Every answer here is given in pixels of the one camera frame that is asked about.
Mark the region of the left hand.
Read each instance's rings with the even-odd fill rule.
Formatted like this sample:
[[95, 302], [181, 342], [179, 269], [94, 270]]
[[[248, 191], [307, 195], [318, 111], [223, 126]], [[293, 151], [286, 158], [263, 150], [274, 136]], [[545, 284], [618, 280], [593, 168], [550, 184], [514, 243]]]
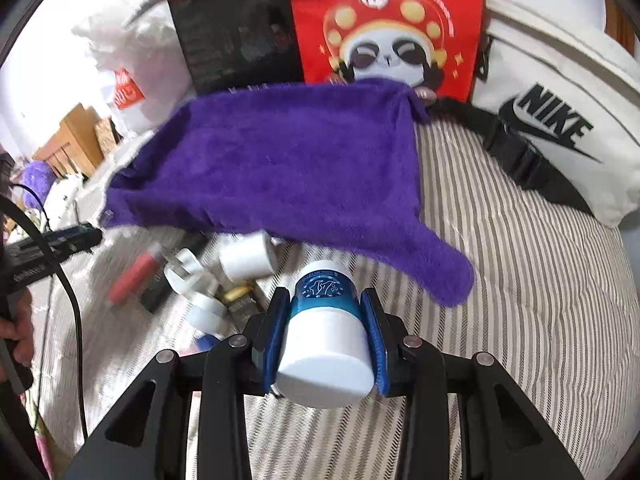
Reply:
[[1, 321], [1, 338], [13, 341], [14, 360], [26, 367], [32, 365], [34, 357], [34, 326], [32, 326], [32, 295], [28, 289], [21, 292], [15, 303], [12, 321]]

